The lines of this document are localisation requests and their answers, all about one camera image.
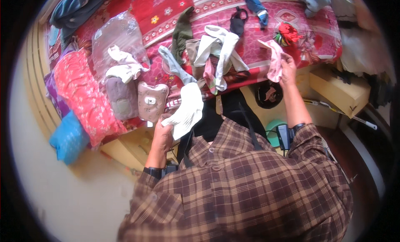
black watch strap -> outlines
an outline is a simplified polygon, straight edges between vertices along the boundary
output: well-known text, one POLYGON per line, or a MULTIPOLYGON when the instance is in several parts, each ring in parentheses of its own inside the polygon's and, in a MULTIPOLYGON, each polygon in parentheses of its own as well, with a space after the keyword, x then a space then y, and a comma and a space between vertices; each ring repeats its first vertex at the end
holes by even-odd
POLYGON ((304 126, 304 125, 305 125, 305 123, 300 123, 300 124, 297 124, 296 126, 294 126, 294 127, 292 128, 294 135, 296 135, 297 130, 299 130, 299 129, 300 129, 302 126, 304 126))
POLYGON ((145 167, 143 169, 143 172, 155 177, 156 179, 161 179, 162 175, 163 175, 163 169, 158 169, 155 167, 145 167))

floral bedsheet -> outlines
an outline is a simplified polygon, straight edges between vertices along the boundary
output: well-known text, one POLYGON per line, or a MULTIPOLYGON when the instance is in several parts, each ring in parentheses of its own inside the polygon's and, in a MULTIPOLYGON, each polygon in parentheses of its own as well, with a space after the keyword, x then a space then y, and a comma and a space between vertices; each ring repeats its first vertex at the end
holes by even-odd
MULTIPOLYGON (((331 63, 338 59, 342 53, 342 44, 339 27, 335 14, 330 6, 320 10, 313 18, 307 18, 304 10, 305 4, 299 0, 260 0, 268 10, 269 18, 267 28, 260 30, 258 18, 250 12, 244 0, 153 0, 153 2, 140 0, 106 0, 103 5, 84 23, 76 32, 79 48, 86 48, 89 66, 93 74, 91 62, 92 35, 110 18, 129 10, 138 19, 143 35, 143 44, 147 55, 151 60, 151 68, 142 73, 139 80, 149 85, 159 83, 172 87, 182 87, 179 78, 173 75, 168 66, 163 62, 158 53, 160 45, 172 46, 172 32, 180 14, 189 6, 195 10, 191 17, 194 38, 201 38, 205 34, 205 25, 218 25, 227 30, 230 28, 231 15, 236 11, 235 7, 244 8, 249 13, 249 18, 244 26, 244 33, 236 45, 237 53, 250 68, 250 75, 244 81, 228 82, 228 90, 250 85, 267 79, 268 66, 271 53, 269 50, 258 46, 257 40, 271 40, 278 31, 281 22, 285 21, 293 25, 300 39, 296 46, 288 46, 284 51, 294 57, 298 68, 322 62, 331 63)), ((61 53, 60 40, 49 47, 50 68, 57 63, 57 57, 61 53)), ((187 53, 182 55, 183 69, 191 72, 187 53)), ((207 87, 203 87, 203 93, 207 97, 213 97, 207 87)), ((124 122, 128 130, 133 130, 142 125, 138 118, 124 122)))

brown plaid shirt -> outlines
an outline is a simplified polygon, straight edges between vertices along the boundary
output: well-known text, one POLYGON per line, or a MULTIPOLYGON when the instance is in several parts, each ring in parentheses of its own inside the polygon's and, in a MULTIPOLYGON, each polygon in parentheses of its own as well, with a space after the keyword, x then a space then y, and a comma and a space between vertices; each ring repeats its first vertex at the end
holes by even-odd
POLYGON ((353 214, 350 188, 313 124, 283 157, 226 119, 212 145, 193 137, 194 166, 138 179, 122 241, 338 241, 353 214))

shirt sleeve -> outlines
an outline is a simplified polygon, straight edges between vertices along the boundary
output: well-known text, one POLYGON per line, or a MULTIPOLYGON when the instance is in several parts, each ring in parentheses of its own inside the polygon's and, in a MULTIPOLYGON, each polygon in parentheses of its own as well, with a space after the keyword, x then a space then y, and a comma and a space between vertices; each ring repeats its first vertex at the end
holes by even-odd
POLYGON ((181 195, 154 190, 159 181, 162 179, 144 172, 141 174, 135 183, 130 213, 125 215, 118 230, 119 241, 149 238, 152 231, 159 230, 158 225, 171 224, 183 217, 181 195))
POLYGON ((321 168, 330 187, 342 201, 348 218, 351 217, 353 198, 350 187, 340 165, 326 156, 322 137, 314 124, 306 124, 297 131, 287 157, 312 163, 315 167, 321 168))

gray sock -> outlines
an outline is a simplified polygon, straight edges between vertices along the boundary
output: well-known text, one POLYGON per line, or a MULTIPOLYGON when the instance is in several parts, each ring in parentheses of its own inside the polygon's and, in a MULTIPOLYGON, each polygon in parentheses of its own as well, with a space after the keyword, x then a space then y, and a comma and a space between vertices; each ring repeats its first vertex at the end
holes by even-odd
POLYGON ((197 83, 197 80, 192 75, 183 70, 183 68, 178 64, 178 62, 175 60, 174 56, 171 54, 167 47, 161 45, 158 48, 158 52, 170 67, 170 71, 174 75, 179 77, 184 85, 188 83, 197 83))

